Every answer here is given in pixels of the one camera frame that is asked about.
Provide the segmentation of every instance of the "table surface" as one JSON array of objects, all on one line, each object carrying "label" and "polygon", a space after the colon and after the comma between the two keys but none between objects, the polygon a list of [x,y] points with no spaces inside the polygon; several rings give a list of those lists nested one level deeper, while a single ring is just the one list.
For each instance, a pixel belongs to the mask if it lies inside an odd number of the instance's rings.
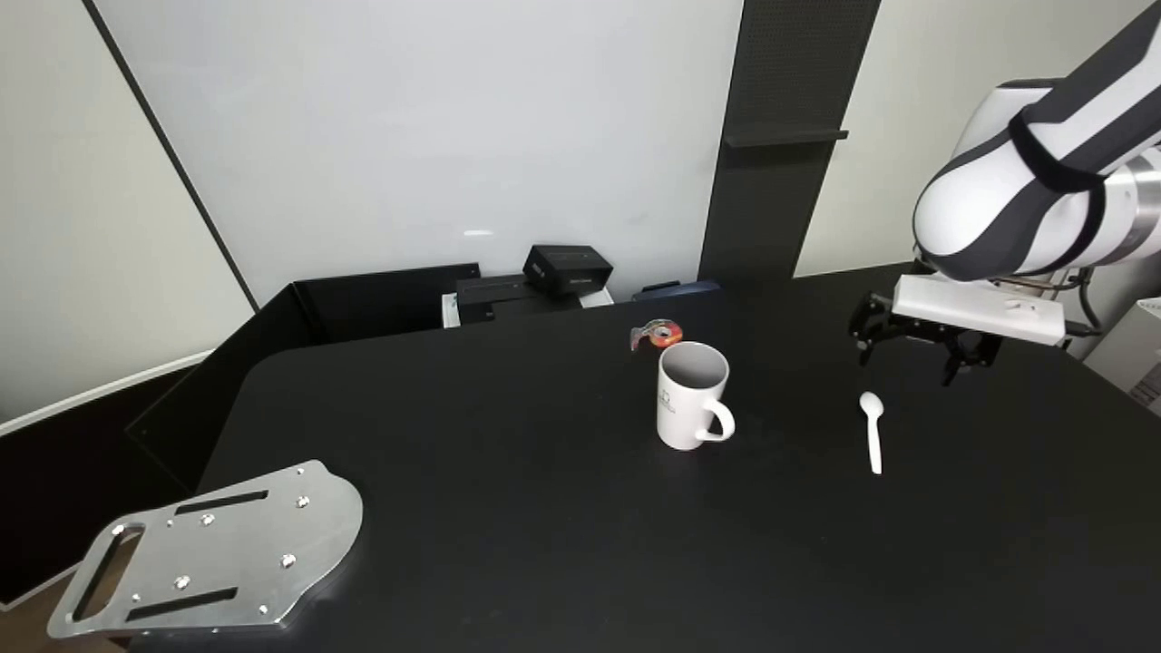
[{"label": "table surface", "polygon": [[[953,387],[922,346],[864,369],[851,302],[711,294],[277,355],[204,490],[320,457],[364,490],[364,540],[284,631],[133,648],[1161,648],[1161,423],[1047,348]],[[649,314],[731,359],[731,443],[677,457],[637,429],[629,325]]]}]

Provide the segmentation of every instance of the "spoon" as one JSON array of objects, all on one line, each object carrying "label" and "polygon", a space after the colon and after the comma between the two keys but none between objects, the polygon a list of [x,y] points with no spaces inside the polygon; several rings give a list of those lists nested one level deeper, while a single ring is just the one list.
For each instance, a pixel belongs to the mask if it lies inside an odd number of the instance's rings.
[{"label": "spoon", "polygon": [[861,394],[861,410],[868,413],[868,457],[870,475],[881,475],[881,440],[876,440],[876,418],[884,413],[881,400],[874,391]]}]

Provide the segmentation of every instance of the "white mug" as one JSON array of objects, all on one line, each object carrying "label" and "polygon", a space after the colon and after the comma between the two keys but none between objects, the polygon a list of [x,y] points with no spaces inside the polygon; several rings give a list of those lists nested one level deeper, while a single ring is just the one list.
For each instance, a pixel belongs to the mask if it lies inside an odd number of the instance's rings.
[{"label": "white mug", "polygon": [[726,443],[735,423],[722,403],[728,359],[704,340],[677,340],[656,359],[656,436],[670,449]]}]

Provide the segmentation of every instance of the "hole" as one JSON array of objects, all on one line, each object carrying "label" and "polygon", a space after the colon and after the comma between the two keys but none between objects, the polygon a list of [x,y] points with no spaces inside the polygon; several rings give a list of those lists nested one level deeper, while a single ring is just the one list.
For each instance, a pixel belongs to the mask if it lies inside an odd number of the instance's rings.
[{"label": "hole", "polygon": [[118,532],[110,540],[110,550],[104,550],[96,574],[86,580],[86,588],[73,609],[73,619],[86,619],[110,606],[110,597],[118,588],[122,571],[129,566],[129,557],[140,544],[140,532],[145,532],[145,527],[139,527],[139,521],[118,527]]},{"label": "hole", "polygon": [[223,590],[204,590],[204,596],[187,596],[187,597],[175,597],[175,601],[151,601],[151,606],[129,609],[122,619],[148,619],[158,614],[182,614],[182,609],[194,609],[194,606],[210,606],[210,601],[231,601],[235,596],[238,596],[238,588],[223,588]]},{"label": "hole", "polygon": [[257,490],[257,493],[231,493],[231,497],[213,497],[213,502],[194,502],[194,503],[177,503],[175,514],[187,514],[187,513],[210,513],[210,508],[223,508],[223,503],[255,503],[255,502],[263,502],[269,490]]}]

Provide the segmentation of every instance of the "metal plate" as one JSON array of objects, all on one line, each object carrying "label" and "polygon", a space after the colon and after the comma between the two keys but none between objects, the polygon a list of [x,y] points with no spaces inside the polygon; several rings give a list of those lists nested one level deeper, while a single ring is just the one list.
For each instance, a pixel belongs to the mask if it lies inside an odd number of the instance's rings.
[{"label": "metal plate", "polygon": [[[284,625],[339,566],[360,527],[360,490],[320,461],[122,514],[94,538],[46,636]],[[77,615],[127,532],[140,540],[104,609]]]}]

